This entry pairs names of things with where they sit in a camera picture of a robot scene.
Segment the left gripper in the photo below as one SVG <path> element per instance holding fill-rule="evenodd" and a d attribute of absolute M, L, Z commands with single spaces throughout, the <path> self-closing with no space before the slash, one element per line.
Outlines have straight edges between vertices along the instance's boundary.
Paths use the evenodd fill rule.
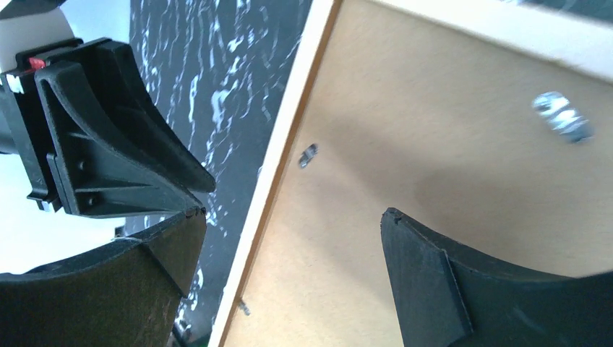
<path fill-rule="evenodd" d="M 71 56 L 81 64 L 47 67 Z M 1 73 L 1 154 L 20 156 L 40 210 L 62 202 L 89 218 L 182 213 L 201 206 L 196 192 L 214 191 L 153 105 L 128 45 L 69 38 L 14 58 Z"/>

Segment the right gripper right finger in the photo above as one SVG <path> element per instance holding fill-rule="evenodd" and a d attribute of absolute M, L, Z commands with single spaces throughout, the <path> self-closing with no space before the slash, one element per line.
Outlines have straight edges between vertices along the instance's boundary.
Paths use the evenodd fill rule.
<path fill-rule="evenodd" d="M 545 273 L 484 254 L 393 207 L 381 240 L 405 346 L 610 346 L 612 273 Z"/>

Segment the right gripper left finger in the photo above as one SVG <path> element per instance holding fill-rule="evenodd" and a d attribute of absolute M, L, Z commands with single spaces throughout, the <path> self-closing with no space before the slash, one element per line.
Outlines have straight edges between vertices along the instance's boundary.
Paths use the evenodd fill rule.
<path fill-rule="evenodd" d="M 1 275 L 3 346 L 164 346 L 206 233 L 194 208 L 26 273 Z"/>

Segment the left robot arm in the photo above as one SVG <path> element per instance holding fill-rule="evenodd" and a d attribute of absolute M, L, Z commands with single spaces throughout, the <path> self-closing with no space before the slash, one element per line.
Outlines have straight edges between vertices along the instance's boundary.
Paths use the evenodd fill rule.
<path fill-rule="evenodd" d="M 215 190 L 155 107 L 132 48 L 78 38 L 60 1 L 1 5 L 1 153 L 20 157 L 43 211 L 180 213 Z"/>

